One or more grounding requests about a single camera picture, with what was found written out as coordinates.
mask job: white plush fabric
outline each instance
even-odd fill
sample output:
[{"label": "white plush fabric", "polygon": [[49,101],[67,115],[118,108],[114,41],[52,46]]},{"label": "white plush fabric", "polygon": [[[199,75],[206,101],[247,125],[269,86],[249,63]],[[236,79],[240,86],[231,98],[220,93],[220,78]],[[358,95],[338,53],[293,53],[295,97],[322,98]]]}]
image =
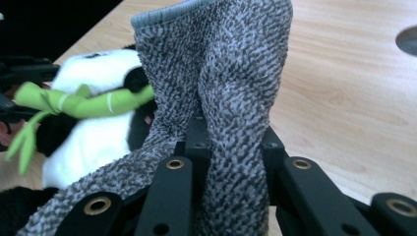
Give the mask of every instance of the white plush fabric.
[{"label": "white plush fabric", "polygon": [[[92,95],[120,88],[126,74],[141,66],[138,53],[120,49],[69,58],[52,83],[53,89],[74,93],[87,84]],[[43,164],[42,185],[66,188],[99,167],[130,153],[126,141],[134,112],[85,119]]]}]

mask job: knit fabric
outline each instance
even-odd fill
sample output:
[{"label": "knit fabric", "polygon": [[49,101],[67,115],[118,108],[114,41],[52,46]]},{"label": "knit fabric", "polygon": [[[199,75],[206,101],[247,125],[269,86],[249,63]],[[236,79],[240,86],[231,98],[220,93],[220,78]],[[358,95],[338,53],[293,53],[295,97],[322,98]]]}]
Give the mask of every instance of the knit fabric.
[{"label": "knit fabric", "polygon": [[132,19],[158,110],[144,146],[61,190],[20,235],[53,235],[74,204],[151,183],[200,108],[212,158],[197,235],[265,235],[268,191],[260,143],[276,97],[292,19],[290,0],[190,0]]}]

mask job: metal grommet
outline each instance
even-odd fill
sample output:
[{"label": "metal grommet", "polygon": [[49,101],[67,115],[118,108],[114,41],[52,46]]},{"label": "metal grommet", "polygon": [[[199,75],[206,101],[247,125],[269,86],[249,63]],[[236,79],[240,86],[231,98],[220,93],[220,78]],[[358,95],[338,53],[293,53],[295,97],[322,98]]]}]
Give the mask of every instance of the metal grommet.
[{"label": "metal grommet", "polygon": [[407,217],[417,217],[417,208],[410,203],[400,199],[388,199],[387,205],[393,211]]},{"label": "metal grommet", "polygon": [[310,164],[310,162],[303,159],[295,159],[292,161],[292,164],[299,169],[310,169],[312,167],[312,164]]},{"label": "metal grommet", "polygon": [[166,167],[168,169],[180,169],[184,166],[184,161],[180,159],[172,159],[166,162]]},{"label": "metal grommet", "polygon": [[84,207],[84,213],[87,215],[98,215],[107,211],[111,206],[111,201],[105,196],[100,196],[90,200]]}]

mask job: wooden table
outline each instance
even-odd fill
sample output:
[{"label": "wooden table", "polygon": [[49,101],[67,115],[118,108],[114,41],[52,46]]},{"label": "wooden table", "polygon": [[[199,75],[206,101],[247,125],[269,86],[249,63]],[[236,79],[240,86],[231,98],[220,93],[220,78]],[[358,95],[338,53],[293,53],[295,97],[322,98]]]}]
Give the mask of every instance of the wooden table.
[{"label": "wooden table", "polygon": [[[132,44],[133,15],[178,2],[125,0],[56,62]],[[293,0],[293,8],[270,114],[288,153],[318,162],[343,193],[366,204],[380,192],[417,200],[417,58],[395,44],[417,25],[417,2]],[[41,162],[25,178],[17,161],[2,162],[0,187],[40,188]]]}]

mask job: plush toy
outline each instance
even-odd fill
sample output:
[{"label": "plush toy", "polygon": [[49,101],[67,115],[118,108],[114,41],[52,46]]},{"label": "plush toy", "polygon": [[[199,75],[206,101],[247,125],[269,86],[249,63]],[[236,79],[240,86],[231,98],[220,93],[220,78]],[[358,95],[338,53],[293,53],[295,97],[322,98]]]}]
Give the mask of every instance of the plush toy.
[{"label": "plush toy", "polygon": [[156,109],[138,55],[130,49],[74,56],[51,89],[25,83],[15,100],[39,113],[14,138],[7,158],[20,150],[19,172],[25,174],[37,146],[48,157],[44,188],[66,188],[139,148]]}]

